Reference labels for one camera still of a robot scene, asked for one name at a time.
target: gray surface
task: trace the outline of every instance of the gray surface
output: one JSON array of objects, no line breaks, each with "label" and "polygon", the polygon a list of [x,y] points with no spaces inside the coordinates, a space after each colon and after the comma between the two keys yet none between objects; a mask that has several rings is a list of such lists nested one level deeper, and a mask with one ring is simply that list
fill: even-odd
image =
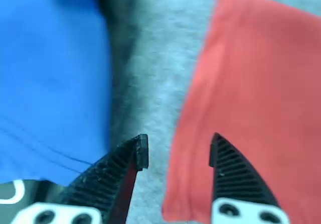
[{"label": "gray surface", "polygon": [[[321,15],[321,0],[276,0]],[[214,0],[108,0],[114,53],[112,139],[150,141],[127,223],[165,223],[161,204],[169,150]]]}]

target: blue cloth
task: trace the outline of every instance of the blue cloth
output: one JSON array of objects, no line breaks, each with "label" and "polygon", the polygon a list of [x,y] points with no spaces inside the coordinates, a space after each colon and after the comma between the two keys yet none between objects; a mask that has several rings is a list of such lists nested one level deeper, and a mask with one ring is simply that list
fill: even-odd
[{"label": "blue cloth", "polygon": [[96,0],[0,0],[0,183],[68,185],[108,152],[109,55]]}]

